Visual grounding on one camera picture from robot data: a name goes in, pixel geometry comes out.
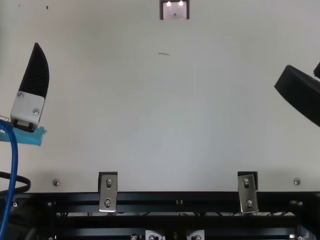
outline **blue cable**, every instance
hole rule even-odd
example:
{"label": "blue cable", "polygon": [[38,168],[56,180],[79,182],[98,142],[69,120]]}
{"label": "blue cable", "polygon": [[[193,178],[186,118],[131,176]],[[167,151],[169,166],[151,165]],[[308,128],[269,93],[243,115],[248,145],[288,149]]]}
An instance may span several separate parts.
{"label": "blue cable", "polygon": [[18,173],[18,143],[17,138],[14,133],[14,129],[7,122],[0,120],[0,129],[4,130],[6,134],[8,134],[10,142],[11,142],[11,150],[12,150],[12,163],[11,163],[11,175],[10,175],[10,183],[8,189],[8,195],[6,197],[6,202],[4,206],[4,212],[2,215],[1,227],[0,227],[0,240],[3,240],[5,237],[8,220],[10,216],[11,205],[14,199],[17,173]]}

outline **black curved object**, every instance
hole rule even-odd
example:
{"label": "black curved object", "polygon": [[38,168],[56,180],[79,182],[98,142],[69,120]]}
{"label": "black curved object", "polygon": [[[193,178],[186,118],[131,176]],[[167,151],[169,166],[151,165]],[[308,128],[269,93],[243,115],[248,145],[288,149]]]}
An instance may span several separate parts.
{"label": "black curved object", "polygon": [[[317,76],[316,73],[320,74],[320,64],[314,70]],[[274,87],[288,103],[320,127],[319,81],[288,65]]]}
{"label": "black curved object", "polygon": [[[2,179],[10,179],[10,175],[11,175],[10,173],[0,171],[0,178],[2,178]],[[22,194],[22,193],[25,193],[30,190],[31,181],[28,178],[18,175],[18,176],[16,176],[16,181],[23,183],[23,184],[26,184],[26,185],[21,186],[21,187],[17,187],[14,190],[14,194]],[[0,191],[0,198],[5,197],[7,195],[8,195],[8,190]]]}
{"label": "black curved object", "polygon": [[39,44],[34,44],[19,91],[34,94],[46,99],[49,87],[49,66]]}

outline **metal clip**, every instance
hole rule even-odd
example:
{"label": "metal clip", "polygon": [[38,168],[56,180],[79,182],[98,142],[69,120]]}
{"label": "metal clip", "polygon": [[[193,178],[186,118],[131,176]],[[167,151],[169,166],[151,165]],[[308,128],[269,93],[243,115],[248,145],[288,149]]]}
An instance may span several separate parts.
{"label": "metal clip", "polygon": [[197,230],[186,233],[187,240],[205,240],[205,230]]}
{"label": "metal clip", "polygon": [[241,212],[258,212],[258,201],[255,177],[253,175],[238,176],[238,190],[241,205]]}
{"label": "metal clip", "polygon": [[99,173],[99,211],[114,213],[117,208],[118,175]]}
{"label": "metal clip", "polygon": [[166,240],[166,236],[152,230],[145,230],[145,240]]}

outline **white wall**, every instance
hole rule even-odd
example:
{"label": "white wall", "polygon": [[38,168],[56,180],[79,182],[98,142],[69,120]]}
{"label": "white wall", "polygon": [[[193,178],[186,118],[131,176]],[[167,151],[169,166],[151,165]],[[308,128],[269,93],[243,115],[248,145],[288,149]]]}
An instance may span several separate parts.
{"label": "white wall", "polygon": [[[161,21],[158,0],[0,0],[0,113],[34,42],[50,70],[48,133],[19,145],[18,173],[32,192],[94,192],[99,171],[119,191],[236,191],[237,171],[261,191],[320,191],[320,128],[274,89],[286,65],[319,63],[319,9],[191,0],[189,20]],[[0,155],[9,172],[8,143]]]}

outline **black rubber pad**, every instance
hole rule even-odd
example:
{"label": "black rubber pad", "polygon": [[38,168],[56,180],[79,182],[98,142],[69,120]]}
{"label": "black rubber pad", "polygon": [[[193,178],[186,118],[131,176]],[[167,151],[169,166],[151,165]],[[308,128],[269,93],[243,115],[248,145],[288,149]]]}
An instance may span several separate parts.
{"label": "black rubber pad", "polygon": [[288,103],[320,127],[319,81],[288,65],[274,87]]}
{"label": "black rubber pad", "polygon": [[48,62],[39,44],[35,43],[19,91],[38,95],[46,99],[48,86]]}

